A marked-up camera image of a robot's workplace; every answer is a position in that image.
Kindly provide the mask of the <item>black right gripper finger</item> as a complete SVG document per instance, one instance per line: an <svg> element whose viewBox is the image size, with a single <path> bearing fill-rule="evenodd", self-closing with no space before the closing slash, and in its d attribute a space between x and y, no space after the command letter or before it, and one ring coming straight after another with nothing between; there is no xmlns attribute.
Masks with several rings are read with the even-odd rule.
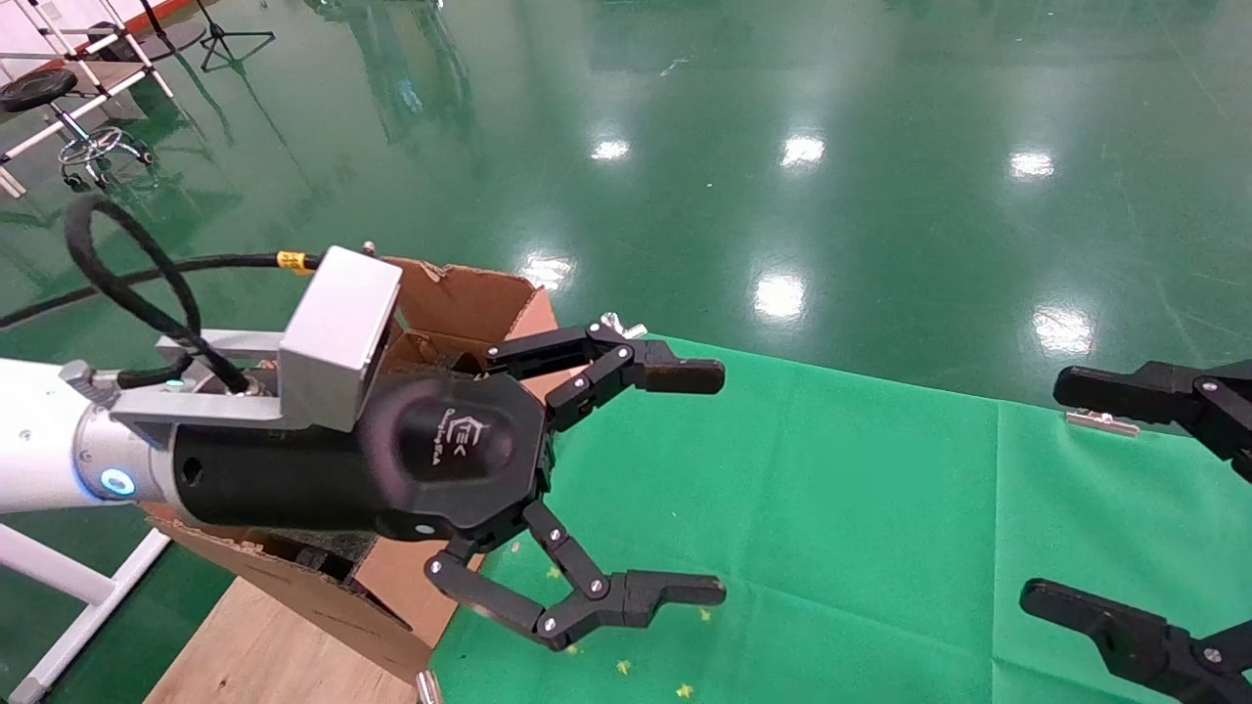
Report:
<svg viewBox="0 0 1252 704"><path fill-rule="evenodd" d="M1179 703L1249 703L1251 623L1194 638L1159 615L1045 579L1020 588L1020 610L1090 638L1112 676Z"/></svg>
<svg viewBox="0 0 1252 704"><path fill-rule="evenodd" d="M1060 370L1052 398L1064 407L1174 423L1251 481L1251 361L1194 370L1146 362L1131 375L1090 367Z"/></svg>

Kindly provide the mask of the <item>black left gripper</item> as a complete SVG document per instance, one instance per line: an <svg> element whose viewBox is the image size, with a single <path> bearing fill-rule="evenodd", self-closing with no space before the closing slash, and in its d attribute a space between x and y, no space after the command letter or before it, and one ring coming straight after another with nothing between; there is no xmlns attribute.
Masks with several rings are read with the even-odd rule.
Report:
<svg viewBox="0 0 1252 704"><path fill-rule="evenodd" d="M212 526L426 541L502 537L532 501L520 522L568 582L563 601L545 608L470 569L480 549L462 537L434 552L424 575L443 596L552 651L598 628L649 628L667 604L725 601L714 575L603 572L533 501L550 468L546 425L567 431L632 387L716 395L722 362L680 358L665 339L586 324L506 339L486 351L486 371L492 377L384 380L349 431L183 423L172 446L178 504ZM558 373L572 376L545 405L518 382Z"/></svg>

